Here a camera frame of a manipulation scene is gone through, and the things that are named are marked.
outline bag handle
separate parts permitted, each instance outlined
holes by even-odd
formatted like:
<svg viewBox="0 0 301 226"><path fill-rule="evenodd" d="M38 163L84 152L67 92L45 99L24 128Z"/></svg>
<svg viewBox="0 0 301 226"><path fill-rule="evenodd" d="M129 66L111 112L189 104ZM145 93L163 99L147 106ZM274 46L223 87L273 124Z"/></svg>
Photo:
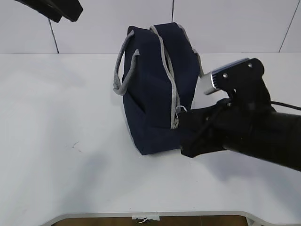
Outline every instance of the bag handle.
<svg viewBox="0 0 301 226"><path fill-rule="evenodd" d="M188 38L188 35L187 35L185 29L184 29L180 24L178 24L178 26L182 29L182 31L183 31L183 33L184 33L184 35L185 35L187 41L188 41L188 42L190 43L190 45L191 45L191 42L190 42L190 40L189 40L189 38ZM199 76L200 78L202 78L202 77L204 76L204 71L203 71L203 67L202 67L201 57L199 56L199 53L197 52L196 49L192 48L192 51L194 52L195 55L197 55L197 58L198 58L198 64L199 64L199 69L200 69L200 70L199 70L199 75L198 75L198 76Z"/></svg>
<svg viewBox="0 0 301 226"><path fill-rule="evenodd" d="M131 81L131 79L134 75L134 72L135 72L135 68L136 68L136 64L137 64L136 56L140 56L139 50L136 49L136 51L132 55L130 69L128 70L127 75L125 76L123 83L121 84L120 78L119 78L119 67L121 64L121 59L122 59L124 52L126 51L127 45L129 43L131 37L133 37L134 35L135 35L135 33L133 30L127 35L126 39L124 40L124 42L121 46L121 50L118 54L117 61L115 64L114 82L113 82L114 89L113 90L116 94L121 95L121 96L125 95L125 93L127 92L129 82Z"/></svg>

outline table surface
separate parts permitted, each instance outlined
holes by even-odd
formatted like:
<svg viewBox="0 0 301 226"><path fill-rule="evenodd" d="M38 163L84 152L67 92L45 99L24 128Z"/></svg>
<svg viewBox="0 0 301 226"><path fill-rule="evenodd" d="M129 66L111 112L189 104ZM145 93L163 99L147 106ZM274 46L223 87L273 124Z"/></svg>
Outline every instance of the table surface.
<svg viewBox="0 0 301 226"><path fill-rule="evenodd" d="M239 214L265 225L301 224L301 172L231 151L141 156L122 98L112 91L116 57L0 55L1 226L139 214ZM301 105L301 54L201 57L205 72L259 58L272 99ZM205 96L198 84L193 106L224 96Z"/></svg>

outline fabric bag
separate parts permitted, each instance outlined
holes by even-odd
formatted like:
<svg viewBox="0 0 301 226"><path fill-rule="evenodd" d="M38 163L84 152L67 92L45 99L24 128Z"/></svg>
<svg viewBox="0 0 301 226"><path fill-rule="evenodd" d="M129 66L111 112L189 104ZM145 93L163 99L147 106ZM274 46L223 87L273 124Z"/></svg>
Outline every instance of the fabric bag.
<svg viewBox="0 0 301 226"><path fill-rule="evenodd" d="M114 91L123 96L128 126L142 155L178 149L190 136L177 128L177 111L191 108L201 73L200 57L178 24L129 27L115 66Z"/></svg>

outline white wall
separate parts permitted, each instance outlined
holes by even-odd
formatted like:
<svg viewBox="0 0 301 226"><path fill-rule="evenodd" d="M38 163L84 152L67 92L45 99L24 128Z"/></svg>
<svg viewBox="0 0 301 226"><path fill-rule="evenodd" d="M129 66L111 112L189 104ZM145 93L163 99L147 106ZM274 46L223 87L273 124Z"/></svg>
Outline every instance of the white wall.
<svg viewBox="0 0 301 226"><path fill-rule="evenodd" d="M301 4L299 4L281 52L301 52Z"/></svg>
<svg viewBox="0 0 301 226"><path fill-rule="evenodd" d="M298 0L175 0L174 21L201 53L278 52Z"/></svg>
<svg viewBox="0 0 301 226"><path fill-rule="evenodd" d="M52 23L60 53L118 53L130 25L171 22L172 0L82 0L79 20Z"/></svg>
<svg viewBox="0 0 301 226"><path fill-rule="evenodd" d="M80 0L77 22L52 23L60 53L118 53L127 27L169 23L173 0ZM205 52L278 52L299 0L175 0L174 21ZM48 19L0 3L0 53L56 53ZM281 52L301 52L301 5Z"/></svg>
<svg viewBox="0 0 301 226"><path fill-rule="evenodd" d="M0 53L56 53L48 19L14 0L0 0Z"/></svg>

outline wooden floor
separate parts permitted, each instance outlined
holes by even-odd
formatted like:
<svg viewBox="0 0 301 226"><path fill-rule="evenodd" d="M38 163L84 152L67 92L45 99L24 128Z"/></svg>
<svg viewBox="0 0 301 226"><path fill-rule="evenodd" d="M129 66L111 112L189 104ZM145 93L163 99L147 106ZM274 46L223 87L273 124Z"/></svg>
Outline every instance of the wooden floor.
<svg viewBox="0 0 301 226"><path fill-rule="evenodd" d="M160 221L139 224L132 218L77 218L62 220L53 226L248 226L241 216L160 217Z"/></svg>

